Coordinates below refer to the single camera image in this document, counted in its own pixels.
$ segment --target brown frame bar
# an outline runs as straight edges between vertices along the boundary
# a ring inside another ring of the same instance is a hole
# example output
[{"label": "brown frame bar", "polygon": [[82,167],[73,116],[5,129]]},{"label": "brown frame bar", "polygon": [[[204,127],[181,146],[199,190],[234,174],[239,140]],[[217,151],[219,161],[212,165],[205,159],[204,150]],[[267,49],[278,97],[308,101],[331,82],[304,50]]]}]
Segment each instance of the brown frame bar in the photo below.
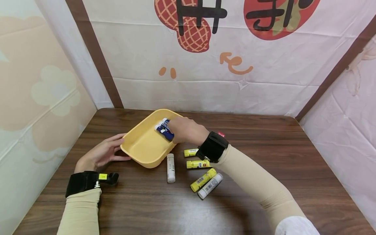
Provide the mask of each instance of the brown frame bar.
[{"label": "brown frame bar", "polygon": [[361,34],[355,39],[354,43],[343,55],[337,65],[332,69],[323,83],[319,86],[315,94],[306,103],[300,113],[296,116],[297,121],[301,121],[302,118],[311,110],[326,90],[333,84],[333,82],[343,73],[343,71],[350,65],[350,63],[357,57],[359,53],[363,51],[363,48],[367,43],[376,35],[376,16],[373,17],[367,27],[361,32]]},{"label": "brown frame bar", "polygon": [[115,108],[124,108],[82,0],[65,0]]}]

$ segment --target yellow glue stick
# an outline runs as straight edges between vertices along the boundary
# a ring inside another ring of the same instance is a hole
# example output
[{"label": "yellow glue stick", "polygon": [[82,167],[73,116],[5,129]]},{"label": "yellow glue stick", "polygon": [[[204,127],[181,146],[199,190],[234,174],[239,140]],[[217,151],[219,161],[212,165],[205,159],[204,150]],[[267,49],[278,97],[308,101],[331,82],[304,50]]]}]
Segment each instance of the yellow glue stick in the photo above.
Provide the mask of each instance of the yellow glue stick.
[{"label": "yellow glue stick", "polygon": [[184,156],[185,157],[193,157],[196,156],[196,153],[199,149],[186,149],[184,150]]},{"label": "yellow glue stick", "polygon": [[196,192],[197,190],[202,188],[216,174],[217,172],[215,171],[214,168],[211,168],[210,170],[208,170],[203,176],[201,176],[198,180],[196,180],[195,182],[191,184],[191,189],[193,190],[193,192]]},{"label": "yellow glue stick", "polygon": [[187,161],[187,169],[191,168],[207,168],[211,167],[208,160],[198,160],[198,161]]}]

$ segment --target forearm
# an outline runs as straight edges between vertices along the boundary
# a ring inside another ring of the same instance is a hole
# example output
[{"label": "forearm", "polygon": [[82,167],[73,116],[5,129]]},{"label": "forearm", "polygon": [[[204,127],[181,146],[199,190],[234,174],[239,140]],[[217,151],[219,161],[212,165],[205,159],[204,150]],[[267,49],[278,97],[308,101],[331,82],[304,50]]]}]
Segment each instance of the forearm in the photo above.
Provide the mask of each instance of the forearm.
[{"label": "forearm", "polygon": [[304,213],[287,188],[251,158],[232,147],[213,167],[224,171],[266,210],[273,231],[283,219]]},{"label": "forearm", "polygon": [[98,202],[101,189],[96,188],[67,198],[58,235],[99,235]]}]

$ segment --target black chinese character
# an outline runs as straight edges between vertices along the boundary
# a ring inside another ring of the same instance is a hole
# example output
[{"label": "black chinese character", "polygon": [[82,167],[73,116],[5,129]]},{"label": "black chinese character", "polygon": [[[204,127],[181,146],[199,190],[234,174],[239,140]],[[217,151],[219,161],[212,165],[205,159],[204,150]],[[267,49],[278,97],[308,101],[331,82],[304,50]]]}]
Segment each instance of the black chinese character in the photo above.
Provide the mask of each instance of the black chinese character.
[{"label": "black chinese character", "polygon": [[215,8],[202,6],[203,0],[197,1],[197,6],[183,6],[182,0],[176,0],[177,22],[179,24],[179,35],[184,35],[183,17],[195,17],[197,28],[201,28],[202,18],[214,18],[213,34],[218,30],[219,19],[227,16],[227,11],[221,8],[222,0],[216,0]]},{"label": "black chinese character", "polygon": [[[285,19],[284,19],[284,22],[283,22],[283,27],[288,26],[290,19],[291,19],[291,12],[292,12],[293,6],[294,6],[294,0],[287,0],[287,1],[288,1],[288,3],[287,3],[287,8],[286,8]],[[256,20],[255,23],[253,24],[253,28],[257,31],[268,31],[268,30],[273,28],[274,23],[276,22],[276,17],[284,15],[285,10],[276,8],[277,0],[258,0],[258,2],[260,2],[260,3],[261,2],[272,2],[272,8],[269,9],[269,10],[259,10],[259,11],[248,12],[246,14],[246,19],[271,17],[270,24],[267,27],[259,26],[259,23],[261,21],[260,19]],[[298,3],[299,8],[305,9],[312,4],[313,0],[299,0],[298,2],[299,2]]]}]

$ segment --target yellow plastic tray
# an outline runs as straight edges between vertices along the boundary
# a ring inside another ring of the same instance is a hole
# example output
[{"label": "yellow plastic tray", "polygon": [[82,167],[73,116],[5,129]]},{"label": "yellow plastic tray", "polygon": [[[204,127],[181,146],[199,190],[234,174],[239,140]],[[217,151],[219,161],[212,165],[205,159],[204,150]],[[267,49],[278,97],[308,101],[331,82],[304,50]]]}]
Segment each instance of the yellow plastic tray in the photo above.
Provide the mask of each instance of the yellow plastic tray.
[{"label": "yellow plastic tray", "polygon": [[120,148],[143,167],[157,167],[176,144],[166,140],[154,127],[163,118],[175,117],[181,115],[168,109],[154,111],[123,137],[125,140]]}]

